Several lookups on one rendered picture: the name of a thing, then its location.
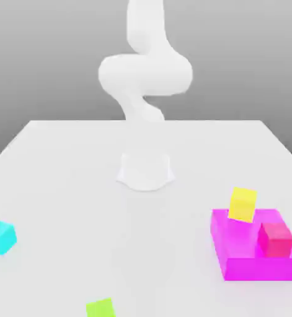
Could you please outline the small cyan cube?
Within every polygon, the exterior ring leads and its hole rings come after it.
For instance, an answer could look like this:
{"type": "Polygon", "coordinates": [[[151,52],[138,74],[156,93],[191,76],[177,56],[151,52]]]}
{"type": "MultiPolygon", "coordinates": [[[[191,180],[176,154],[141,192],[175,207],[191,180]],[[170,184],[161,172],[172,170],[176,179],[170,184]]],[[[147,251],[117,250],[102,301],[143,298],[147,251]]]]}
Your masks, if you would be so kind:
{"type": "Polygon", "coordinates": [[[17,242],[12,224],[0,221],[0,255],[6,254],[17,242]]]}

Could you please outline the small lime green cube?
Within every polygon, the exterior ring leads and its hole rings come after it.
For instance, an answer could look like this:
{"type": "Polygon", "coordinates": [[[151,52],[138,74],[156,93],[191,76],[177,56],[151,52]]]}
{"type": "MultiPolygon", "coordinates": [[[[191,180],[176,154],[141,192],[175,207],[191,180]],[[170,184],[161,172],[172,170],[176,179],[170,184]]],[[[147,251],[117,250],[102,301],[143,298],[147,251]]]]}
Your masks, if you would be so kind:
{"type": "Polygon", "coordinates": [[[116,317],[111,298],[105,298],[86,305],[87,317],[116,317]]]}

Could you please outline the small yellow cube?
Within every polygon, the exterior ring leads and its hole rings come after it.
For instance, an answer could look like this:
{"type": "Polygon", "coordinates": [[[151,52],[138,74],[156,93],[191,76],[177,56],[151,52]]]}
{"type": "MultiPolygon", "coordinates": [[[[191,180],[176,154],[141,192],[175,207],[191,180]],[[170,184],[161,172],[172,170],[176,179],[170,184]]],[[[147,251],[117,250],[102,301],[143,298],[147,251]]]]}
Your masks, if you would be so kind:
{"type": "Polygon", "coordinates": [[[252,189],[234,187],[229,205],[228,218],[252,223],[255,214],[257,192],[252,189]]]}

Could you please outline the large magenta box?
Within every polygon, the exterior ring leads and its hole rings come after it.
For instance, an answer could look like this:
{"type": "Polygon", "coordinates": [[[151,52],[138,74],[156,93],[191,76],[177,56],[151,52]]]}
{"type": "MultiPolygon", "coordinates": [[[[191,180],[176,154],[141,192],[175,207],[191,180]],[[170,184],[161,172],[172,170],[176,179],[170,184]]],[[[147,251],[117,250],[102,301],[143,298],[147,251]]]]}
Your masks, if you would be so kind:
{"type": "Polygon", "coordinates": [[[292,280],[292,249],[289,258],[263,255],[257,241],[262,222],[284,221],[276,209],[256,209],[252,223],[229,219],[227,209],[212,210],[211,236],[224,280],[292,280]]]}

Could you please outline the small red cube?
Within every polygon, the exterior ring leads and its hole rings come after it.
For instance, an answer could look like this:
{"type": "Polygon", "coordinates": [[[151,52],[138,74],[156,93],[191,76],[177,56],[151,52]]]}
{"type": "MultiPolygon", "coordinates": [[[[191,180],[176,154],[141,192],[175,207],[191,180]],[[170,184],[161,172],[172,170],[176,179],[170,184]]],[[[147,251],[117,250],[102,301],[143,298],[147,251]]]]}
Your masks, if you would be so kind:
{"type": "Polygon", "coordinates": [[[292,234],[284,222],[262,222],[257,241],[267,258],[289,258],[291,254],[292,234]]]}

